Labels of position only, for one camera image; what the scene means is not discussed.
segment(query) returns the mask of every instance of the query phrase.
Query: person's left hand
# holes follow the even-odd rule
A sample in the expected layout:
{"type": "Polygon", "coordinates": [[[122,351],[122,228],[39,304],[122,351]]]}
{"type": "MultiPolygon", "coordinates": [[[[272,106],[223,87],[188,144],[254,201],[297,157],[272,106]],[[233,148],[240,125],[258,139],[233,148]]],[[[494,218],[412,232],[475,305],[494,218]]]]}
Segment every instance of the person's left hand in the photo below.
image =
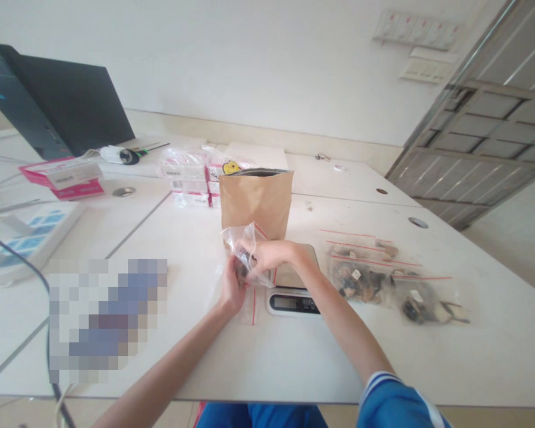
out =
{"type": "Polygon", "coordinates": [[[248,284],[244,288],[240,288],[238,285],[238,279],[236,278],[238,262],[239,260],[235,255],[230,256],[226,261],[222,274],[222,294],[218,303],[230,317],[234,317],[242,308],[244,297],[246,296],[246,288],[248,288],[248,284]]]}

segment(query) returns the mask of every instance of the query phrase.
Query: computer monitor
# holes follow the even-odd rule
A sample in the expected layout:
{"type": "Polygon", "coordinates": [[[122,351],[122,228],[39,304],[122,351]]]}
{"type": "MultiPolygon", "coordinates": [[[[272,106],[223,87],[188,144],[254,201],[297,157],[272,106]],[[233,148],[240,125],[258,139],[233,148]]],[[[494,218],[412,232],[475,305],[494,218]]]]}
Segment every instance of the computer monitor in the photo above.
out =
{"type": "Polygon", "coordinates": [[[0,45],[0,111],[46,160],[135,138],[105,67],[0,45]]]}

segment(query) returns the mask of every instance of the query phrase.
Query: floor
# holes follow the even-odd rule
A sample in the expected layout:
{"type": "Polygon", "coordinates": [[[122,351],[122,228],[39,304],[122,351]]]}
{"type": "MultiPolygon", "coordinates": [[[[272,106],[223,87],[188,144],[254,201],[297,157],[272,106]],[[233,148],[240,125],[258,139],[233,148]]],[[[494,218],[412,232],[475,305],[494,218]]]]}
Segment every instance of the floor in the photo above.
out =
{"type": "MultiPolygon", "coordinates": [[[[111,399],[69,399],[67,403],[76,426],[83,428],[91,426],[113,401],[111,399]]],[[[357,406],[321,405],[319,408],[329,428],[354,427],[356,424],[357,406]]],[[[52,426],[54,409],[54,402],[51,400],[0,396],[0,427],[52,426]]],[[[197,409],[197,402],[173,402],[155,427],[192,428],[197,409]]],[[[440,411],[456,428],[535,428],[535,409],[440,407],[440,411]]]]}

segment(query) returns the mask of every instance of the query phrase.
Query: hand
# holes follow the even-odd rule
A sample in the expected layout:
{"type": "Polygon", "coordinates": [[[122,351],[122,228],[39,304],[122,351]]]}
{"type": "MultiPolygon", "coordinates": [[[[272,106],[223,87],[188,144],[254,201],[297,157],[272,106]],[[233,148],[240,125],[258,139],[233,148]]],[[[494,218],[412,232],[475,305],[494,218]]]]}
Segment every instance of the hand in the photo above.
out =
{"type": "Polygon", "coordinates": [[[301,247],[292,241],[257,241],[255,251],[253,248],[246,249],[256,262],[253,271],[246,276],[247,282],[251,282],[256,275],[275,269],[279,265],[293,263],[301,254],[301,247]]]}
{"type": "Polygon", "coordinates": [[[224,272],[222,274],[222,294],[218,301],[222,311],[228,313],[230,318],[234,317],[242,308],[244,304],[244,297],[246,296],[246,287],[240,288],[238,279],[236,278],[236,266],[238,259],[232,255],[226,261],[224,272]]]}

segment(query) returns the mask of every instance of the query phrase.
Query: brown paper bag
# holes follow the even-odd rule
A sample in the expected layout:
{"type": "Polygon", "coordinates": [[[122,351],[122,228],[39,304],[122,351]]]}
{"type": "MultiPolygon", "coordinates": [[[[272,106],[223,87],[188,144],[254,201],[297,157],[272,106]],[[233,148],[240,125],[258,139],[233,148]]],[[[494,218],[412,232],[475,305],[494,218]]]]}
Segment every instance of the brown paper bag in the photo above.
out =
{"type": "Polygon", "coordinates": [[[222,229],[255,221],[268,239],[285,238],[293,171],[243,169],[219,180],[222,229]]]}

